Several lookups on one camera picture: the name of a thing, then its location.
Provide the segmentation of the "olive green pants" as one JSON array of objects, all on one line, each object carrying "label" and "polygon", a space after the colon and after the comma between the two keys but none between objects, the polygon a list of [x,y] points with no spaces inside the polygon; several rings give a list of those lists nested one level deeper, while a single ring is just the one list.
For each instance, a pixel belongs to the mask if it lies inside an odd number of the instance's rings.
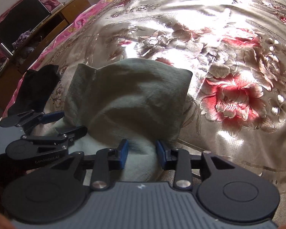
[{"label": "olive green pants", "polygon": [[192,73],[159,61],[129,58],[96,69],[73,68],[64,99],[64,117],[39,126],[36,135],[55,136],[60,129],[85,126],[87,134],[70,152],[95,154],[129,142],[125,168],[113,171],[120,181],[154,181],[162,173],[155,142],[177,139]]}]

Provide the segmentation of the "black cloth on bed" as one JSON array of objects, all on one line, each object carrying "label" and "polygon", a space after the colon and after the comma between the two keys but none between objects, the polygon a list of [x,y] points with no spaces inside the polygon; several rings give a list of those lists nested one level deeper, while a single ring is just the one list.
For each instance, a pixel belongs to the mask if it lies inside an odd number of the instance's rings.
[{"label": "black cloth on bed", "polygon": [[24,113],[30,110],[42,112],[60,81],[59,66],[46,65],[40,70],[29,69],[18,90],[15,102],[7,110],[8,116]]}]

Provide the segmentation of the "black monitor screen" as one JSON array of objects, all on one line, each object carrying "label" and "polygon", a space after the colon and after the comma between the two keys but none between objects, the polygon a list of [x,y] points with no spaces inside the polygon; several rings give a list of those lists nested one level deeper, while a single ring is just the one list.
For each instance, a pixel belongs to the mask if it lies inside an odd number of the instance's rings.
[{"label": "black monitor screen", "polygon": [[40,0],[22,0],[0,22],[0,42],[12,52],[12,43],[22,33],[34,30],[50,14]]}]

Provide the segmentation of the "wooden bedside desk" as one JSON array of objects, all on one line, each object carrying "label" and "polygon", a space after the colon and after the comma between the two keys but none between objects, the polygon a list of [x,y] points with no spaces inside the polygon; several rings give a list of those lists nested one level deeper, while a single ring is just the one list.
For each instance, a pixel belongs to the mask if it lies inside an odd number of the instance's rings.
[{"label": "wooden bedside desk", "polygon": [[60,4],[34,30],[22,33],[12,43],[12,52],[0,42],[0,47],[8,54],[0,69],[1,109],[6,108],[18,81],[41,52],[90,5],[88,0],[71,0]]}]

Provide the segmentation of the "floral satin bedspread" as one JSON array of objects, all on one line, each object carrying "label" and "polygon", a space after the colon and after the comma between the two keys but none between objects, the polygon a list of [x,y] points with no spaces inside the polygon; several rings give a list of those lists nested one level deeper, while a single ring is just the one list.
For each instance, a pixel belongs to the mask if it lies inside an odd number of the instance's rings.
[{"label": "floral satin bedspread", "polygon": [[286,0],[101,0],[32,65],[59,66],[43,112],[64,111],[77,65],[129,58],[192,73],[168,144],[211,151],[286,194]]}]

